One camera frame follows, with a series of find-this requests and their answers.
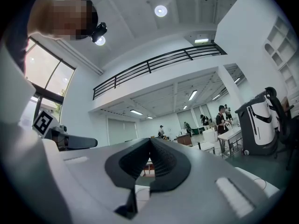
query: person in black shirt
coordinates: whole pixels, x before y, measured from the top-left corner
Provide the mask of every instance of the person in black shirt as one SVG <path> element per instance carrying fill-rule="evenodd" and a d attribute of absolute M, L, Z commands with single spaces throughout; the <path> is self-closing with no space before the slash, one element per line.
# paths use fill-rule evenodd
<path fill-rule="evenodd" d="M 203 114 L 200 115 L 202 125 L 205 127 L 205 130 L 209 129 L 209 118 L 204 116 Z"/>
<path fill-rule="evenodd" d="M 30 0 L 8 25 L 4 40 L 25 73 L 29 36 L 39 33 L 52 39 L 79 40 L 90 36 L 97 23 L 97 11 L 90 0 Z"/>
<path fill-rule="evenodd" d="M 228 131 L 228 128 L 225 128 L 225 122 L 227 120 L 225 120 L 223 117 L 224 112 L 225 112 L 224 106 L 220 105 L 219 113 L 216 116 L 216 125 L 218 128 L 218 134 L 223 134 Z M 221 153 L 224 153 L 224 151 L 225 151 L 225 141 L 224 140 L 221 141 L 220 147 L 221 147 Z"/>

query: ceiling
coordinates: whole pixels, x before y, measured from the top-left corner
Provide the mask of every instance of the ceiling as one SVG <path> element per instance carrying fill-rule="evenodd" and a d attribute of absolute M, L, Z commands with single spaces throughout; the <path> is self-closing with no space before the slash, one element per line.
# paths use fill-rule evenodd
<path fill-rule="evenodd" d="M 90 39 L 67 41 L 71 49 L 102 68 L 121 54 L 150 40 L 180 35 L 191 43 L 194 37 L 213 39 L 218 24 L 236 0 L 92 0 L 99 22 L 107 24 L 106 43 L 97 46 Z M 165 17 L 157 17 L 157 5 L 167 7 Z"/>
<path fill-rule="evenodd" d="M 241 78 L 237 85 L 242 82 L 244 75 L 237 65 L 227 68 L 234 80 Z M 192 92 L 197 90 L 194 98 L 189 101 Z M 147 116 L 160 117 L 166 114 L 183 111 L 197 107 L 212 101 L 217 95 L 227 93 L 225 85 L 219 78 L 218 74 L 210 72 L 202 76 L 181 81 L 164 88 L 127 99 L 124 102 L 105 108 L 106 112 L 112 112 L 132 118 L 146 119 Z M 130 110 L 136 110 L 143 115 L 137 115 Z"/>

